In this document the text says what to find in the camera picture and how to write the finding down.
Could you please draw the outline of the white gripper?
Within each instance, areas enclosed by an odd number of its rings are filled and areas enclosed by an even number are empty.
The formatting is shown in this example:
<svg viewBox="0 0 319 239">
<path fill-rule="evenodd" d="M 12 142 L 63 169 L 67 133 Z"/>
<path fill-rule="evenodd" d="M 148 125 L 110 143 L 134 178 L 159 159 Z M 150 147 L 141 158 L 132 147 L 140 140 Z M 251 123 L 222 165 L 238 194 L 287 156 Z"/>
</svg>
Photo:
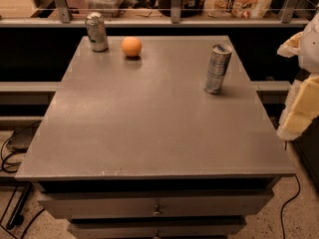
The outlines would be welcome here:
<svg viewBox="0 0 319 239">
<path fill-rule="evenodd" d="M 298 55 L 299 67 L 309 73 L 319 73 L 319 14 L 286 40 L 277 54 L 291 58 Z M 312 121 L 319 117 L 319 75 L 304 81 L 295 80 L 291 85 L 280 119 L 277 135 L 283 140 L 299 137 Z"/>
</svg>

